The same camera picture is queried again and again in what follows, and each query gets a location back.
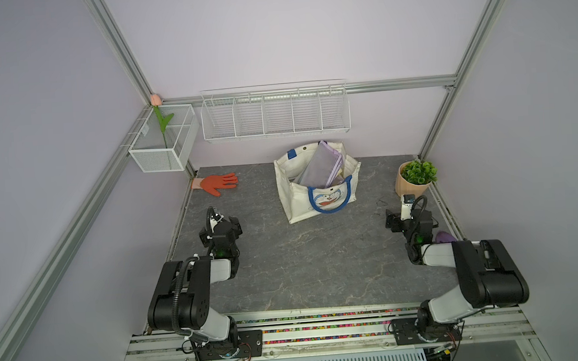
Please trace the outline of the purple mesh pouch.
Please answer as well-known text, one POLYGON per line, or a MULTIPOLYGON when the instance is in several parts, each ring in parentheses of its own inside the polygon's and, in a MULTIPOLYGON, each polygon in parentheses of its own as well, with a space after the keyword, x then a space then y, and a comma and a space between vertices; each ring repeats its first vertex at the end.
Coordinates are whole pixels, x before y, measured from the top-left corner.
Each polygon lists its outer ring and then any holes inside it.
POLYGON ((328 142, 320 141, 306 169, 298 177, 297 183, 309 188, 327 188, 333 183, 342 167, 341 152, 332 148, 328 142))

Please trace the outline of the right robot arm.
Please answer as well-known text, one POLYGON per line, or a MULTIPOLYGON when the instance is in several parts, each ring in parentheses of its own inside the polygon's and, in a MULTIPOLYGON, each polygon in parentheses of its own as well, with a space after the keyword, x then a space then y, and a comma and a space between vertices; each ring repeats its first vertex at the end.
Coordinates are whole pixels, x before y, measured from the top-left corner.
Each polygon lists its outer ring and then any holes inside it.
POLYGON ((417 334, 426 337, 484 310, 528 301, 529 286, 500 240, 436 242, 432 213, 423 209, 413 211, 409 219, 388 210, 385 218, 387 229, 403 234, 412 264, 456 271, 457 286, 422 302, 415 322, 417 334))

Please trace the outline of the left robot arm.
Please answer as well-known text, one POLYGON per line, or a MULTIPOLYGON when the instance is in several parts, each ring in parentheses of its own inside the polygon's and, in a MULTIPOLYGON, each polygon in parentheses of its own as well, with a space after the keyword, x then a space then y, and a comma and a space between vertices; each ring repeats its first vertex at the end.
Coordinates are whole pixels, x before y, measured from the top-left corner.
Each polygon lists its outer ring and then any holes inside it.
POLYGON ((199 232, 207 253, 163 265, 147 311, 152 330, 174 332, 195 343, 236 344, 235 322, 216 312, 210 298, 212 284, 236 277, 236 241, 242 234, 238 218, 216 215, 199 232))

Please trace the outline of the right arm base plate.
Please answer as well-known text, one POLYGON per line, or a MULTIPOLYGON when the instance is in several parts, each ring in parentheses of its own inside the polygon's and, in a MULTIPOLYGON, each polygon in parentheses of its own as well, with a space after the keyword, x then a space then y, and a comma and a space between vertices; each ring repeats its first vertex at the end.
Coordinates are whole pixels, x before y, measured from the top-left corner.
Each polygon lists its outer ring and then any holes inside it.
POLYGON ((435 343, 457 343, 462 340, 460 326, 421 322, 417 318, 393 319, 387 332, 394 336, 398 346, 435 343))

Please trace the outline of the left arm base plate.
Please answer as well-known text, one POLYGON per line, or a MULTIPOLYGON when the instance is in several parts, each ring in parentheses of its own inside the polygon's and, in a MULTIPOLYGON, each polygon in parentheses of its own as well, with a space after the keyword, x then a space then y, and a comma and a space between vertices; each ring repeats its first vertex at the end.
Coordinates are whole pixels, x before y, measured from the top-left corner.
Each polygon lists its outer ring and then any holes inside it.
POLYGON ((227 340, 209 342, 198 349, 203 361, 261 357, 264 347, 262 330, 245 330, 230 334, 227 340))

